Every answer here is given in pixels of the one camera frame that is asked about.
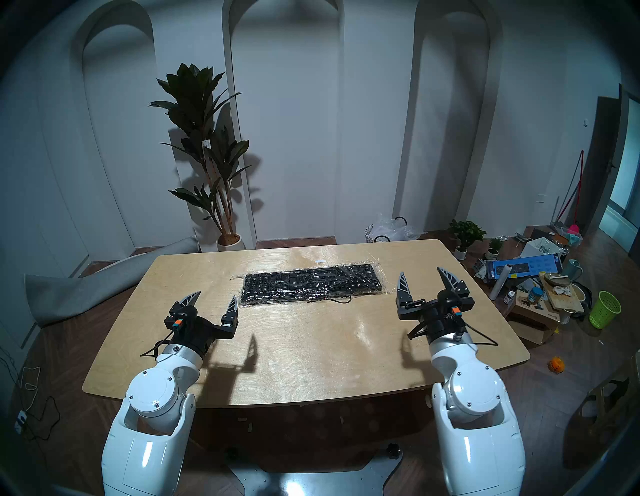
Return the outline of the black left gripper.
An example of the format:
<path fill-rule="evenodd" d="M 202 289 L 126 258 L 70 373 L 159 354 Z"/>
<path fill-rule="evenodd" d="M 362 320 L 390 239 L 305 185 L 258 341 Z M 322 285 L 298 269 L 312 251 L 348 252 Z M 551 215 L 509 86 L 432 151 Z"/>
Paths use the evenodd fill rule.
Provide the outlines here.
<path fill-rule="evenodd" d="M 191 293 L 174 303 L 165 318 L 169 330 L 168 345 L 185 346 L 205 357 L 214 341 L 233 339 L 238 325 L 238 300 L 232 296 L 221 324 L 213 324 L 198 315 L 195 303 L 201 291 Z"/>

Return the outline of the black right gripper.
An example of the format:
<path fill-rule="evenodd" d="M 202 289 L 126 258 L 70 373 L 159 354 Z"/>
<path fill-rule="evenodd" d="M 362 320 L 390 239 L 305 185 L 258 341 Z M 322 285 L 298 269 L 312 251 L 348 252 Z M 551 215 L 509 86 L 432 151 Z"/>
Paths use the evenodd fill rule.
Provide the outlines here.
<path fill-rule="evenodd" d="M 474 299 L 459 296 L 470 294 L 464 280 L 442 267 L 437 267 L 437 271 L 446 290 L 441 290 L 437 299 L 431 301 L 413 300 L 405 273 L 401 271 L 397 281 L 397 315 L 403 321 L 418 321 L 407 334 L 409 340 L 425 336 L 431 344 L 449 336 L 458 344 L 467 333 L 463 313 L 473 309 Z"/>

